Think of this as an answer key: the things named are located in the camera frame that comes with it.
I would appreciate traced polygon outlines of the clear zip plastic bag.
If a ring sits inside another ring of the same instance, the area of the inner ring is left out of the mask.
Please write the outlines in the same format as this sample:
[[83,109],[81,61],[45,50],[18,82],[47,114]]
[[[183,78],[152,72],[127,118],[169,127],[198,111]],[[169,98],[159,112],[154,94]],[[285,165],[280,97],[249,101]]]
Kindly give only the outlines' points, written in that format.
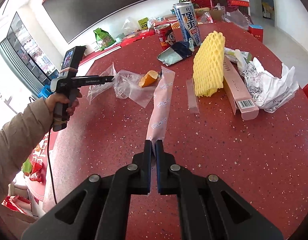
[[141,107],[145,108],[153,97],[155,88],[160,79],[160,75],[155,83],[148,87],[140,87],[139,81],[145,74],[136,74],[128,70],[120,70],[118,73],[114,67],[114,63],[101,73],[101,77],[114,76],[113,81],[104,85],[89,86],[87,99],[89,103],[101,93],[108,89],[114,89],[115,96],[118,99],[130,98]]

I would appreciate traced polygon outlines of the pink long plastic wrapper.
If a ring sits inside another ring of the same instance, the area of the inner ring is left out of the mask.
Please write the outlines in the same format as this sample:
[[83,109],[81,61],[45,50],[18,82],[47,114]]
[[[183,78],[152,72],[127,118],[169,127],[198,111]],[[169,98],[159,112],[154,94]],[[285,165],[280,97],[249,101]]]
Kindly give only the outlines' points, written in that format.
[[168,124],[175,72],[162,67],[162,76],[153,94],[153,111],[149,120],[146,139],[153,144],[164,140]]

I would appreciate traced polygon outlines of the white paper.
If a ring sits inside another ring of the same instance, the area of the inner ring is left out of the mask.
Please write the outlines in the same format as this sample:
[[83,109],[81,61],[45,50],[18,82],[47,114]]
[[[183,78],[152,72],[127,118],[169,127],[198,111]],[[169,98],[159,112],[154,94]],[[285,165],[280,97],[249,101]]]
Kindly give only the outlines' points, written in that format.
[[281,77],[265,70],[257,58],[247,63],[241,57],[238,59],[238,69],[256,106],[267,113],[274,113],[290,101],[299,89],[296,69],[285,64],[281,65]]

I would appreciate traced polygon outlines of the green white snack package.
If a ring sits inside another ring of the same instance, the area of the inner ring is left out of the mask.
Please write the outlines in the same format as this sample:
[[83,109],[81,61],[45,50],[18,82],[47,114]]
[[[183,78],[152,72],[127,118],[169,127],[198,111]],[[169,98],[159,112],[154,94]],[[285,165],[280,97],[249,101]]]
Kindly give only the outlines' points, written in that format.
[[[236,52],[236,50],[225,47],[224,52],[225,52],[225,56],[230,60],[230,62],[232,63],[238,62],[238,57],[237,57],[238,53]],[[252,60],[252,54],[250,52],[240,51],[240,54],[242,55],[242,57],[245,59],[247,63],[249,63],[249,61]]]

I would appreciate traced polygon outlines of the orange peel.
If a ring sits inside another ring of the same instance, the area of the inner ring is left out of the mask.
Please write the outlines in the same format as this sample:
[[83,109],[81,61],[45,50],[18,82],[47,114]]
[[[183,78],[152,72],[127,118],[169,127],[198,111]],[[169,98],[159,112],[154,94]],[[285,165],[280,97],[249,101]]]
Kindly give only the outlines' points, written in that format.
[[155,70],[148,71],[139,81],[139,86],[143,88],[152,85],[157,81],[158,76],[159,74]]

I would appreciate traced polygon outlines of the green snack bag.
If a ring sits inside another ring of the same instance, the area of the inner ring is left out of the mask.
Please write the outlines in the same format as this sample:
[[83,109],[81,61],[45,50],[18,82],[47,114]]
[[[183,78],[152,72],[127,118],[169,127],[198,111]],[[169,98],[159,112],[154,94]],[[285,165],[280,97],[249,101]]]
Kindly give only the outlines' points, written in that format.
[[115,44],[115,39],[105,30],[97,28],[94,31],[96,43],[99,46],[100,50],[104,50],[113,44]]

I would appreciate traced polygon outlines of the clear plastic strip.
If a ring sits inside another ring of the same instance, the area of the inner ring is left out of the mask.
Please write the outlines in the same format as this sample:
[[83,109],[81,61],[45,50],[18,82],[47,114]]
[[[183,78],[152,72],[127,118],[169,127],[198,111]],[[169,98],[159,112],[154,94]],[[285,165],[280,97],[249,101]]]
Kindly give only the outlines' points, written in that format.
[[188,109],[190,113],[199,114],[198,101],[194,91],[193,79],[186,81],[187,84],[187,95],[188,95]]

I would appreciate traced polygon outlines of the small red drink can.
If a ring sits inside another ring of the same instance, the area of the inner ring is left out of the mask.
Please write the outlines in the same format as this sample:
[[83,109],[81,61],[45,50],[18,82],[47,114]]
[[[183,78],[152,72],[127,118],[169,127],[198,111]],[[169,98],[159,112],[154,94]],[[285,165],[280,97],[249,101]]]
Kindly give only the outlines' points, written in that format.
[[166,50],[175,44],[176,39],[170,23],[155,26],[154,30],[163,50]]

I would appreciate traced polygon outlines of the pink long cardboard box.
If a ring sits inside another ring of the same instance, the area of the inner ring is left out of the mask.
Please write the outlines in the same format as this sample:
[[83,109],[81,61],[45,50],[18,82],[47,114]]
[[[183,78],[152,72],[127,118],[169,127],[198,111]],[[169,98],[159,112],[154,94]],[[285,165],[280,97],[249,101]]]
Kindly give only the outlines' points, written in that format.
[[253,120],[258,116],[259,108],[254,103],[242,78],[225,56],[223,63],[223,88],[230,102],[233,114],[240,112],[244,121]]

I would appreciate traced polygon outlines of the dark blue silver wrapper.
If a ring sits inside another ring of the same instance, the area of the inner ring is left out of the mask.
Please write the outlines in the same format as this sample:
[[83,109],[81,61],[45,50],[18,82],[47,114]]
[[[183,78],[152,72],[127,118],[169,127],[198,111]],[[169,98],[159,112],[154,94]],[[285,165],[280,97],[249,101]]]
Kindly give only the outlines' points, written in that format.
[[157,59],[166,66],[171,66],[183,59],[187,59],[194,52],[194,41],[179,41],[160,53]]

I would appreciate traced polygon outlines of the tall blue white can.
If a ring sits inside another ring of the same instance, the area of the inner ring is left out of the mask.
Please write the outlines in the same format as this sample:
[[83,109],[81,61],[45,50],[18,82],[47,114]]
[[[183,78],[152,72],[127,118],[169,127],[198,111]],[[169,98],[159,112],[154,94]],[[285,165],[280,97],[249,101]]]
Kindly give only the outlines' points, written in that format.
[[176,3],[173,5],[176,18],[180,25],[184,41],[192,39],[194,47],[201,45],[200,30],[198,29],[197,17],[191,2]]

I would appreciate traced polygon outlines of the yellow foam fruit net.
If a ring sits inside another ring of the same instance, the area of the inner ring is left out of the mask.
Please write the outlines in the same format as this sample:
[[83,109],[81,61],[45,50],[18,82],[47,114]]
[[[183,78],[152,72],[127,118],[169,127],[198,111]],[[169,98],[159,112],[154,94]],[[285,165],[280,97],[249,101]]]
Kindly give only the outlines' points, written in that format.
[[225,57],[225,37],[223,33],[209,33],[194,57],[194,92],[198,97],[210,97],[223,88]]

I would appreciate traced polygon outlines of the small red gift box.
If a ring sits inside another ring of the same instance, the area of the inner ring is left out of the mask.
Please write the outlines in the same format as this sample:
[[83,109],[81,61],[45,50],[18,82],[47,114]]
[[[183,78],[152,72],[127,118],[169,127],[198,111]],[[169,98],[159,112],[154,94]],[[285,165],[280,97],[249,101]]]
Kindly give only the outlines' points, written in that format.
[[264,29],[260,25],[250,24],[248,26],[248,32],[253,35],[254,38],[263,42]]

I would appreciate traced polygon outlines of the grey plastic bag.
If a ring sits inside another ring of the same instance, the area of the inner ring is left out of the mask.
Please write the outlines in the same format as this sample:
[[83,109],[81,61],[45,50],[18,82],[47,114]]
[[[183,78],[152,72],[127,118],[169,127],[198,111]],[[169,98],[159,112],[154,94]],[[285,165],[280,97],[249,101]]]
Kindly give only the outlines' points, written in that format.
[[241,13],[239,10],[232,11],[232,12],[225,12],[222,15],[222,19],[227,23],[233,23],[240,27],[241,29],[248,30],[251,21],[247,16]]

